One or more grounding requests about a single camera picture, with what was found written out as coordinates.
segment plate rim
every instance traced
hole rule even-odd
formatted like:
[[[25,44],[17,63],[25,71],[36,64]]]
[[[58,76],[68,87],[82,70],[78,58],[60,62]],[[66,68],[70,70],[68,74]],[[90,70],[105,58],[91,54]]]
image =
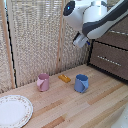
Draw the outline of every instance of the plate rim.
[[[21,126],[18,126],[18,127],[17,127],[17,128],[21,128],[21,127],[23,127],[24,125],[26,125],[26,124],[29,122],[29,120],[31,119],[32,114],[33,114],[33,105],[32,105],[31,101],[30,101],[28,98],[26,98],[26,97],[24,97],[24,96],[21,96],[21,95],[7,95],[7,96],[0,97],[0,100],[1,100],[2,98],[11,97],[11,96],[13,96],[13,97],[15,97],[15,96],[22,97],[22,98],[25,99],[27,102],[29,102],[30,105],[31,105],[30,116],[28,117],[28,119],[27,119],[26,121],[24,121],[24,123],[21,124]]]

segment mug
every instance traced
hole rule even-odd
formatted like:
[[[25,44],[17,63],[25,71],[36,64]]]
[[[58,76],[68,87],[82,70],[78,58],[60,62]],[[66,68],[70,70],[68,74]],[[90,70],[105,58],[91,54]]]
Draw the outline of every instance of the mug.
[[[47,91],[49,89],[49,75],[42,73],[38,76],[37,88],[39,91]]]
[[[89,84],[88,84],[87,76],[85,76],[83,74],[79,74],[76,76],[74,89],[77,92],[84,93],[88,89],[88,86],[89,86]]]

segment wooden table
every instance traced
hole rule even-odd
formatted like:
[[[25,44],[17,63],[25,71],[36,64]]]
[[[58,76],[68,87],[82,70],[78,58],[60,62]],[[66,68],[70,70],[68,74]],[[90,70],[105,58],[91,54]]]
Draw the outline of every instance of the wooden table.
[[[34,112],[24,128],[110,128],[128,102],[128,86],[86,65],[63,73],[71,82],[64,83],[56,74],[46,92],[39,92],[35,82],[0,97],[22,95],[32,102]],[[84,94],[74,90],[77,74],[89,77]]]

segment textured wall panel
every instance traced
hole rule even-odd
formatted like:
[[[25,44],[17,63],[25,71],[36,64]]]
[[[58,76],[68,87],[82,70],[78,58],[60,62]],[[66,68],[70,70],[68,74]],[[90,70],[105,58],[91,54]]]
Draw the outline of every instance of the textured wall panel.
[[[12,89],[11,70],[8,57],[8,49],[5,36],[4,26],[7,27],[7,22],[3,23],[3,17],[5,18],[5,10],[3,2],[0,1],[0,93],[6,92]]]
[[[18,86],[37,80],[40,73],[55,74],[62,1],[12,0],[11,4]]]
[[[76,34],[77,32],[66,24],[62,52],[62,71],[85,63],[87,45],[82,48],[74,46],[73,39]]]

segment plate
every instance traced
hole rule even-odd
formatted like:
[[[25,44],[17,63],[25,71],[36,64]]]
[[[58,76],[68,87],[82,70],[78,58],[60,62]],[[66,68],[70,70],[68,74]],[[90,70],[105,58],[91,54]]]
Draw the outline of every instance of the plate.
[[[31,118],[33,106],[20,95],[8,95],[0,98],[0,128],[20,128]]]

